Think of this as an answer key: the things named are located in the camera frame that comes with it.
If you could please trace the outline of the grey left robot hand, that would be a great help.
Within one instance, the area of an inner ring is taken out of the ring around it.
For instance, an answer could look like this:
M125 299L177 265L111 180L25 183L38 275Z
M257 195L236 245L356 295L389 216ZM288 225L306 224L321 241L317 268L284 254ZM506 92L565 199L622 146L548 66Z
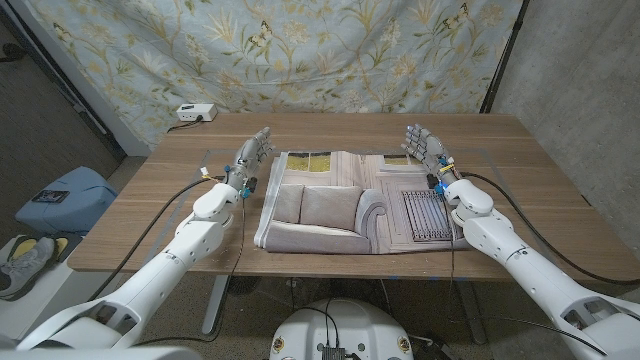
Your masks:
M239 148L226 175L225 183L227 185L241 190L246 182L254 176L273 151L270 136L271 129L264 127Z

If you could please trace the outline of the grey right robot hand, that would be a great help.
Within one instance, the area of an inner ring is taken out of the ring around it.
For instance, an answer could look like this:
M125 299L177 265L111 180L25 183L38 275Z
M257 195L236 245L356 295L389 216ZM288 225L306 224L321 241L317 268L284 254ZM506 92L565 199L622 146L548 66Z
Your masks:
M428 175L445 187L460 179L454 160L440 139L419 124L407 127L401 147L424 166Z

